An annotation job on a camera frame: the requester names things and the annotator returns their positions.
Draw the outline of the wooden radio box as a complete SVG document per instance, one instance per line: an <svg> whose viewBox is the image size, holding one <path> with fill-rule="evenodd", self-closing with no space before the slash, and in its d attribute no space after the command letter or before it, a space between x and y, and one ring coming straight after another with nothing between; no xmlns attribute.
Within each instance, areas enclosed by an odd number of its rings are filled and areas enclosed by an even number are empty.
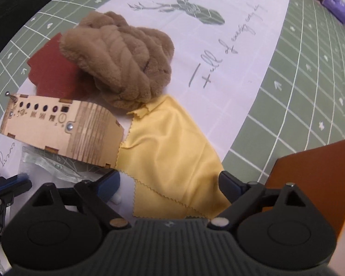
<svg viewBox="0 0 345 276"><path fill-rule="evenodd" d="M102 168L115 168L124 129L96 103L11 94L0 133L40 150Z"/></svg>

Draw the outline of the green grid tablecloth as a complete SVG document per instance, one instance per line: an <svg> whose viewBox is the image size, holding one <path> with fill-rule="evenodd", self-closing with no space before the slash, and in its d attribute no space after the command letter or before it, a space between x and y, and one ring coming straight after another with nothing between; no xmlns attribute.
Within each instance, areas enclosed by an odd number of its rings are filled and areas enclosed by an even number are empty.
<svg viewBox="0 0 345 276"><path fill-rule="evenodd" d="M35 92L28 59L93 10L172 38L166 93L234 175L264 181L277 159L345 139L345 27L316 0L52 0L0 53L0 124L5 92ZM21 153L0 135L0 176Z"/></svg>

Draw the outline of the dark red sponge block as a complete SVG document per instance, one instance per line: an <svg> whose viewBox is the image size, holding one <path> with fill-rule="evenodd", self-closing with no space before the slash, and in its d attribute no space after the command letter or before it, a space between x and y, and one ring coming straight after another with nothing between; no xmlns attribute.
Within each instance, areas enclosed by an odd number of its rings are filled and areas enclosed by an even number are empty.
<svg viewBox="0 0 345 276"><path fill-rule="evenodd" d="M62 55L61 37L52 37L27 60L29 79L39 96L83 100L96 91L94 80Z"/></svg>

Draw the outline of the brown plush knot toy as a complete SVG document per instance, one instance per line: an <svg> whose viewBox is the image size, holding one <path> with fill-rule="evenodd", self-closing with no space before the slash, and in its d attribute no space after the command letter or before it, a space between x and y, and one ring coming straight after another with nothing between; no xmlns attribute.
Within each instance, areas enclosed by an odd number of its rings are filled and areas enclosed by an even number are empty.
<svg viewBox="0 0 345 276"><path fill-rule="evenodd" d="M171 38L157 29L131 26L112 11L93 11L66 31L60 52L93 77L115 108L136 110L159 97L171 81Z"/></svg>

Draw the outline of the clear bubble wrap bag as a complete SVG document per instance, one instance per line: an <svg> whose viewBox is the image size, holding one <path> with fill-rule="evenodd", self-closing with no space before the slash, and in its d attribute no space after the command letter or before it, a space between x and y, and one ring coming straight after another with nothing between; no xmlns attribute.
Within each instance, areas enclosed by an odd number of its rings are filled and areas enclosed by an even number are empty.
<svg viewBox="0 0 345 276"><path fill-rule="evenodd" d="M20 165L24 167L28 164L39 166L55 178L69 183L78 183L82 180L96 181L112 170L24 146Z"/></svg>

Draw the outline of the yellow microfiber cloth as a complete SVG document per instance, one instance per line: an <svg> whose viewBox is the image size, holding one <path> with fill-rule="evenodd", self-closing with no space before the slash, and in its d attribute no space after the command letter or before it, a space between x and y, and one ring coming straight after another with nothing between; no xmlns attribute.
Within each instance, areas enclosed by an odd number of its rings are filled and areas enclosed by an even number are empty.
<svg viewBox="0 0 345 276"><path fill-rule="evenodd" d="M174 98L160 96L130 115L116 167L135 180L135 217L212 219L229 207L219 189L221 160Z"/></svg>

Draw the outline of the orange cardboard storage box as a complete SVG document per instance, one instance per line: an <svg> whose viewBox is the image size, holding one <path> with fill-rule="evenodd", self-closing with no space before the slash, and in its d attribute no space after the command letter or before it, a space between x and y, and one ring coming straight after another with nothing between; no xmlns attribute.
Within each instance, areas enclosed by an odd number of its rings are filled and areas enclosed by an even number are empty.
<svg viewBox="0 0 345 276"><path fill-rule="evenodd" d="M345 140L279 158L265 186L296 184L339 237L345 226Z"/></svg>

